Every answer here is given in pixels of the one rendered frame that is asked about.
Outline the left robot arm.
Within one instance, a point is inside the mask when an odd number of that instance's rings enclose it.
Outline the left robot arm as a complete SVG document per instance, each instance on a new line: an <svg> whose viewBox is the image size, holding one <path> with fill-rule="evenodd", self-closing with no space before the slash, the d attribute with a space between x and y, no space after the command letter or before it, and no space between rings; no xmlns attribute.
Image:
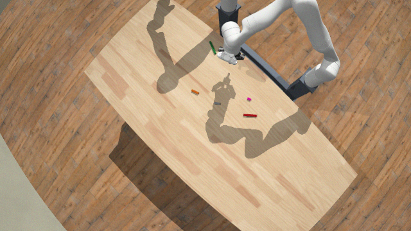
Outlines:
<svg viewBox="0 0 411 231"><path fill-rule="evenodd" d="M236 56L253 34L266 29L287 9L293 8L306 28L313 48L324 54L321 64L314 67L304 77L307 86L313 88L325 81L334 80L340 68L340 60L333 47L331 37L322 22L316 0L275 0L262 10L242 20L242 31L235 22L226 22L222 26L224 39L223 52L217 57L232 64L237 64Z"/></svg>

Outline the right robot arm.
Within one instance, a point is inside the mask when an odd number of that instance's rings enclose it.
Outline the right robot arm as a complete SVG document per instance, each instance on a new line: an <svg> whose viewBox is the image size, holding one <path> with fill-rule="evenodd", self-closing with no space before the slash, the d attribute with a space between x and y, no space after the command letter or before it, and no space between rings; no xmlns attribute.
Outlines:
<svg viewBox="0 0 411 231"><path fill-rule="evenodd" d="M236 9L238 0L220 0L221 8L225 12L232 12Z"/></svg>

